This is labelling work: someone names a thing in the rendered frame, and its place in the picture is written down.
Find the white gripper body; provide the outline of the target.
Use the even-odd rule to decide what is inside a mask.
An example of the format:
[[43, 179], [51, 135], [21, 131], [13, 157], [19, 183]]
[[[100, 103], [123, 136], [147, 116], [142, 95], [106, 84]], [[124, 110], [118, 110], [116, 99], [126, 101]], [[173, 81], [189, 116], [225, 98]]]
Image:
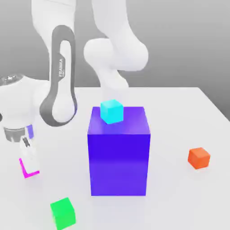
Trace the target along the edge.
[[28, 174], [34, 173], [40, 170], [36, 149], [34, 146], [20, 145], [21, 159], [24, 168]]

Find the small cyan cube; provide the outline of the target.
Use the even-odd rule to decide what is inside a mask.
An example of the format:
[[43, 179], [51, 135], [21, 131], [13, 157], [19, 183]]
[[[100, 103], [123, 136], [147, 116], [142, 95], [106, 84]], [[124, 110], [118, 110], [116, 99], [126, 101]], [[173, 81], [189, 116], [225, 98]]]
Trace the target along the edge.
[[114, 124], [124, 120], [124, 107], [117, 100], [103, 101], [100, 104], [101, 118], [107, 124]]

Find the small magenta cube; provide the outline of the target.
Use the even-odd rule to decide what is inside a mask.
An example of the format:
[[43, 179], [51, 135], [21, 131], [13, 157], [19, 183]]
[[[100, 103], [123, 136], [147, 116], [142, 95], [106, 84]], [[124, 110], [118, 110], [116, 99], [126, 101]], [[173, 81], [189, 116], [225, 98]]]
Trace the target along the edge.
[[19, 158], [19, 162], [20, 162], [20, 165], [21, 165], [21, 169], [22, 169], [22, 173], [24, 175], [24, 178], [29, 178], [29, 177], [35, 176], [35, 175], [40, 173], [39, 171], [35, 171], [35, 172], [32, 172], [32, 173], [27, 173], [21, 158]]

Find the small green cube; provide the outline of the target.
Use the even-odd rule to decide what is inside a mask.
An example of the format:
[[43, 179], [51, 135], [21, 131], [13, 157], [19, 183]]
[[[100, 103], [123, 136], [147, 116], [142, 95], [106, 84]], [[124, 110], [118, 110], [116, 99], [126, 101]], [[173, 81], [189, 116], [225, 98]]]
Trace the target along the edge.
[[76, 223], [75, 210], [68, 197], [50, 204], [57, 230], [63, 230]]

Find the large blue box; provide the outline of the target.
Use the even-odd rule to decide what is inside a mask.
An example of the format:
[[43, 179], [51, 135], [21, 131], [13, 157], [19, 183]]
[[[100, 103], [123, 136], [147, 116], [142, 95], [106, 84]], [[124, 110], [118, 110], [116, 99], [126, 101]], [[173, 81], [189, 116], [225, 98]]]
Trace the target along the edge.
[[94, 107], [87, 137], [92, 196], [146, 195], [151, 134], [143, 107], [125, 107], [115, 124]]

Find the small orange cube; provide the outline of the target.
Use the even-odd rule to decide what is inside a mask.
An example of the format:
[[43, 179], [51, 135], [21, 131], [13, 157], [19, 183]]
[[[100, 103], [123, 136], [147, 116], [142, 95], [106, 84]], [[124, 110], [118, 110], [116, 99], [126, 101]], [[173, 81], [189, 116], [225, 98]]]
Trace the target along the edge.
[[189, 150], [188, 162], [195, 168], [201, 169], [209, 166], [211, 155], [202, 147]]

